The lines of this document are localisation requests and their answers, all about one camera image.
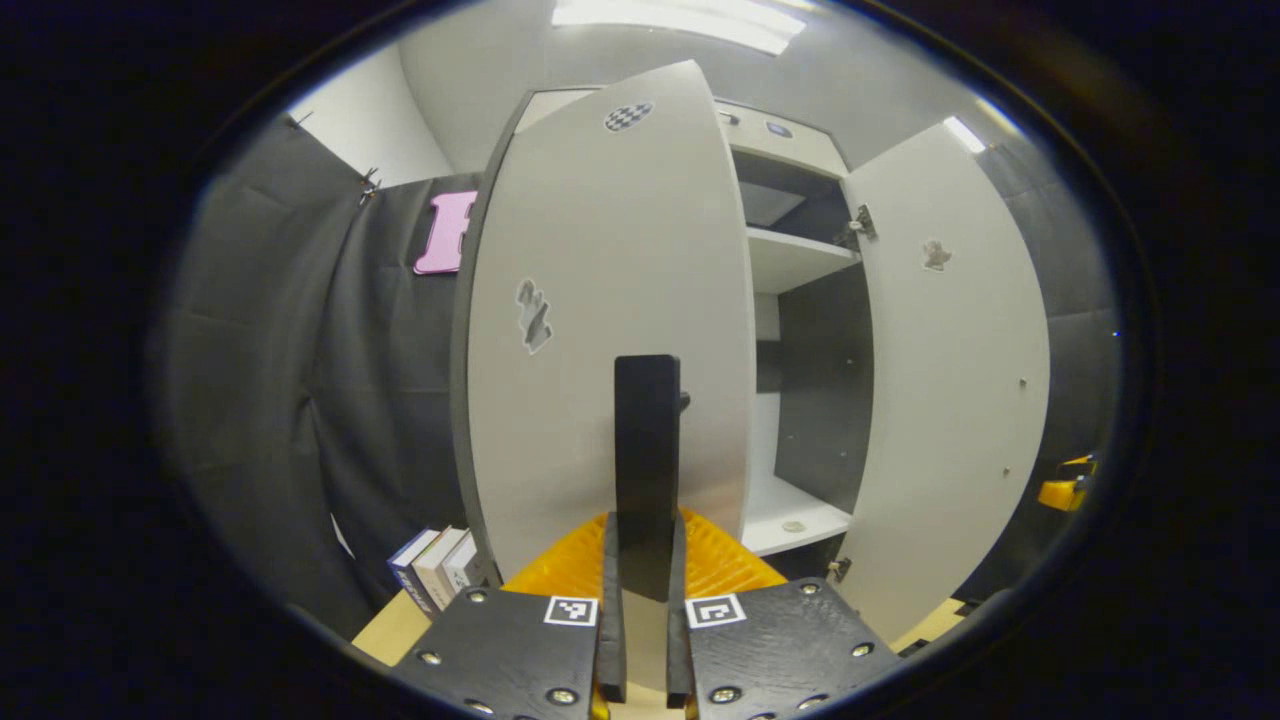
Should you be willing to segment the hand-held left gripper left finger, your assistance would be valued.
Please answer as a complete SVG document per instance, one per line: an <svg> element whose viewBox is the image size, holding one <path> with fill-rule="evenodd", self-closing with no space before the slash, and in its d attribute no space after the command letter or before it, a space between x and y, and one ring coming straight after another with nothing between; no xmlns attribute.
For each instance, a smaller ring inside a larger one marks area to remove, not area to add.
<svg viewBox="0 0 1280 720"><path fill-rule="evenodd" d="M617 544L600 514L504 585L461 591L396 680L457 717L609 720L627 680Z"/></svg>

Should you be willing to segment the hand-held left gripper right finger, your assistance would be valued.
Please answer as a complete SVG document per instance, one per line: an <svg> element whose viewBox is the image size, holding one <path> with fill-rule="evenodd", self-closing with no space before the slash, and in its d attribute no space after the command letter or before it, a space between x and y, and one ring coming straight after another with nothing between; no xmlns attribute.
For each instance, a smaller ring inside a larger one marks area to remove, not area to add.
<svg viewBox="0 0 1280 720"><path fill-rule="evenodd" d="M803 720L901 665L827 579L782 577L687 509L671 571L666 692L686 720Z"/></svg>

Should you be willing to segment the grey shoe cabinet door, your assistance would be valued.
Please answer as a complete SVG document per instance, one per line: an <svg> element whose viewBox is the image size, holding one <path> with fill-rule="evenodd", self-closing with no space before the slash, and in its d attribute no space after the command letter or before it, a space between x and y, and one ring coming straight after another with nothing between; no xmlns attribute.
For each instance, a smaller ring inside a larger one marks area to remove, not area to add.
<svg viewBox="0 0 1280 720"><path fill-rule="evenodd" d="M838 592L900 641L977 569L1041 448L1050 337L1036 269L1005 201L945 124L844 179L874 232L867 277L873 391Z"/></svg>
<svg viewBox="0 0 1280 720"><path fill-rule="evenodd" d="M737 534L756 391L739 178L694 60L516 111L462 242L451 421L467 524L507 582L614 509L614 360L671 355L678 503Z"/></svg>

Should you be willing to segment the black door handle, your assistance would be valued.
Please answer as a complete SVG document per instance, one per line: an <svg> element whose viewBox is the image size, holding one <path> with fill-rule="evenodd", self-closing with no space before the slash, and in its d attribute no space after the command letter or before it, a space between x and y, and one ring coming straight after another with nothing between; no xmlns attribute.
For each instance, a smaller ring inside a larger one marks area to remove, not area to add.
<svg viewBox="0 0 1280 720"><path fill-rule="evenodd" d="M614 360L614 502L625 591L669 597L678 514L680 360L668 354Z"/></svg>

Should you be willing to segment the beige book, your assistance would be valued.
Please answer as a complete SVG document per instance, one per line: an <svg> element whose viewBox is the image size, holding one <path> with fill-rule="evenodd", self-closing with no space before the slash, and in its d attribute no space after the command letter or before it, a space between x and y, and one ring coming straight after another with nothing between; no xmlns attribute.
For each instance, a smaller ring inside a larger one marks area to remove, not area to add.
<svg viewBox="0 0 1280 720"><path fill-rule="evenodd" d="M416 578L439 612L467 585L468 556L465 551L468 541L470 530L463 528L433 530L425 548L412 561Z"/></svg>

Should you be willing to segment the blue book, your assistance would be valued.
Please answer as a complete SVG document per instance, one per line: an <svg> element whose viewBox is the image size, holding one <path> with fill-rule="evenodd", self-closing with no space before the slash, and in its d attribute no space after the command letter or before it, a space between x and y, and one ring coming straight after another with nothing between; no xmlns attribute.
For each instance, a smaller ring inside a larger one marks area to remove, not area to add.
<svg viewBox="0 0 1280 720"><path fill-rule="evenodd" d="M431 546L439 534L439 530L431 528L422 529L387 560L388 568L396 575L401 587L428 620L435 619L439 614L439 607L419 578L413 562Z"/></svg>

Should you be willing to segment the black backdrop cloth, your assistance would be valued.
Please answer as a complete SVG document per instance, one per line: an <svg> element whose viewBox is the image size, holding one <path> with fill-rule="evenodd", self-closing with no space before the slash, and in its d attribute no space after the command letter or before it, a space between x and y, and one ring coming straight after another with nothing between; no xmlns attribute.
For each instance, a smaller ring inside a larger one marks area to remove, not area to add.
<svg viewBox="0 0 1280 720"><path fill-rule="evenodd" d="M1050 331L1044 434L1011 527L960 585L982 601L1030 571L1066 516L1051 468L1101 450L1123 328L1083 210L1038 152L978 156L1039 278ZM197 507L274 600L352 641L399 591L387 560L462 523L448 397L456 275L417 277L436 213L483 170L425 170L358 205L364 177L291 119L214 174L160 323L161 420Z"/></svg>

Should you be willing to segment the large ceiling light panel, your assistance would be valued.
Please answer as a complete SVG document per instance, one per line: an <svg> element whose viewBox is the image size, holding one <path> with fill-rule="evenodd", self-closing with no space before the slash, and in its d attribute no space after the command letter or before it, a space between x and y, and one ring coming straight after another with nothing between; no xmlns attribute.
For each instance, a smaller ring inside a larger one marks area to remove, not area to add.
<svg viewBox="0 0 1280 720"><path fill-rule="evenodd" d="M806 22L758 0L556 0L557 27L668 29L781 55Z"/></svg>

